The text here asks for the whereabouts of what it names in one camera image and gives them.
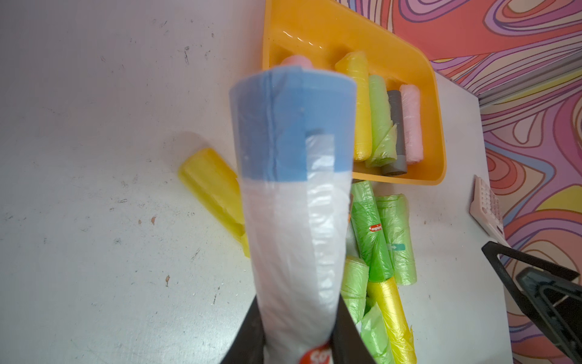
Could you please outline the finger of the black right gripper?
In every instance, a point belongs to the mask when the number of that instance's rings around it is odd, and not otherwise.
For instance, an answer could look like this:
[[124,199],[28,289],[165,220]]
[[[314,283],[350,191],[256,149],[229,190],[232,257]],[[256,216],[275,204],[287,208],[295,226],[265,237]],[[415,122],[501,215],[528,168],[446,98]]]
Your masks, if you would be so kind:
[[570,269],[555,273],[534,267],[517,276],[522,295],[530,305],[526,315],[574,363],[581,362],[580,275]]
[[526,268],[534,267],[540,270],[555,273],[564,272],[565,270],[569,269],[557,265],[553,262],[549,262],[544,259],[528,255],[527,253],[523,253],[518,250],[513,250],[510,247],[492,241],[483,245],[481,250],[485,257],[487,258],[489,264],[491,265],[491,267],[493,268],[493,270],[495,271],[495,273],[497,274],[497,276],[507,289],[507,291],[509,291],[510,296],[515,301],[521,312],[524,313],[524,315],[526,315],[526,313],[530,311],[530,305],[526,302],[525,298],[522,295],[522,289],[517,282],[518,275],[515,278],[513,278],[507,272],[505,266],[502,264],[500,257],[507,256],[511,259],[517,260],[518,262],[525,263],[527,265]]

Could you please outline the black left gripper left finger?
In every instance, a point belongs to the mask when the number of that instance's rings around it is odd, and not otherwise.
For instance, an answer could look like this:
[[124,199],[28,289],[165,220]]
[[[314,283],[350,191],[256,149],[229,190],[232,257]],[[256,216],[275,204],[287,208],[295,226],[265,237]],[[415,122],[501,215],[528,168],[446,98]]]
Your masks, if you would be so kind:
[[255,297],[221,364],[263,364],[265,332]]

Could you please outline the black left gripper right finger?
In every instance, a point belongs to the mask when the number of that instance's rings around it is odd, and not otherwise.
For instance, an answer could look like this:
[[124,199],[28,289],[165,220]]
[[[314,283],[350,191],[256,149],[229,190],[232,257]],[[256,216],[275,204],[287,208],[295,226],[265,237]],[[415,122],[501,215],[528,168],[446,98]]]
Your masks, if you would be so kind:
[[375,364],[342,297],[339,297],[330,346],[335,364]]

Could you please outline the yellow trash bag roll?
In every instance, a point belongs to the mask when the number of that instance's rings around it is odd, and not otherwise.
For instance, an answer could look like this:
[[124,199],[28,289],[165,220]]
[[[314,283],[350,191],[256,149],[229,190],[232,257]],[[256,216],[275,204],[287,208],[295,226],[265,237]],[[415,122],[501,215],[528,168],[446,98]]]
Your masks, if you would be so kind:
[[417,363],[414,335],[406,320],[396,279],[392,277],[383,282],[369,282],[368,296],[381,311],[395,363]]
[[364,162],[372,153],[368,59],[363,52],[348,53],[336,63],[335,70],[356,82],[354,160]]

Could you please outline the dark grey trash bag roll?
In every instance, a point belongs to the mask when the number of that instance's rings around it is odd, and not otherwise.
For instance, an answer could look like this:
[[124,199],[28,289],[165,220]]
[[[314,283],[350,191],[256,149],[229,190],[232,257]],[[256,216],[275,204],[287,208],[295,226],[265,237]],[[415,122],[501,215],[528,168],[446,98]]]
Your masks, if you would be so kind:
[[381,168],[384,175],[395,177],[406,174],[408,165],[406,162],[406,141],[403,129],[403,105],[402,94],[398,90],[386,92],[390,103],[391,119],[396,128],[396,160]]

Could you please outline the light green trash bag roll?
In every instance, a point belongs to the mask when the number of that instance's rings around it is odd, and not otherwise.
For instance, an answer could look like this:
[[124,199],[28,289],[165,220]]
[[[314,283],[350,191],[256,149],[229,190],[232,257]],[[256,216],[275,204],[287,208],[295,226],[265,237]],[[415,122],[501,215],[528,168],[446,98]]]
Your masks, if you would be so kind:
[[396,160],[396,128],[390,113],[386,83],[383,77],[369,77],[372,153],[365,161],[368,168],[382,167]]

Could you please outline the white blue-capped roll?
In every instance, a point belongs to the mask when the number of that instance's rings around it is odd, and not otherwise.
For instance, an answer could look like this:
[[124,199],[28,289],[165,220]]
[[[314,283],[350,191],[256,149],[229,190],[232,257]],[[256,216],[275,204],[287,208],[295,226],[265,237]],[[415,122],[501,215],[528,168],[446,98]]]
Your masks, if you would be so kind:
[[241,80],[230,109],[265,362],[328,343],[346,257],[356,83],[283,66]]

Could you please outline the pink labelled trash bag roll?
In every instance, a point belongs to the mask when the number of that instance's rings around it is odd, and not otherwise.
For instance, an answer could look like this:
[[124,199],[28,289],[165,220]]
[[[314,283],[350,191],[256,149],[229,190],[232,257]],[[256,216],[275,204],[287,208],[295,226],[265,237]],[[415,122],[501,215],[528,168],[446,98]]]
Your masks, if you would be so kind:
[[293,55],[285,58],[281,64],[281,66],[290,66],[290,67],[300,67],[304,69],[312,69],[313,64],[310,59],[305,56],[301,55]]

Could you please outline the yellow plastic storage box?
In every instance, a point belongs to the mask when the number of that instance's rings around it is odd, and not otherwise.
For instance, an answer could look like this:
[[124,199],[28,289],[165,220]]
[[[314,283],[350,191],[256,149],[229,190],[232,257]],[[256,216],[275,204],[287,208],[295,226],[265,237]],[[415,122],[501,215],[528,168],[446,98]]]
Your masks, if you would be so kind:
[[419,49],[335,1],[267,1],[262,68],[301,55],[317,69],[332,71],[350,52],[363,51],[372,74],[388,89],[412,84],[420,90],[424,158],[406,174],[389,177],[379,168],[353,166],[353,178],[389,184],[435,186],[447,172],[446,144],[435,73]]

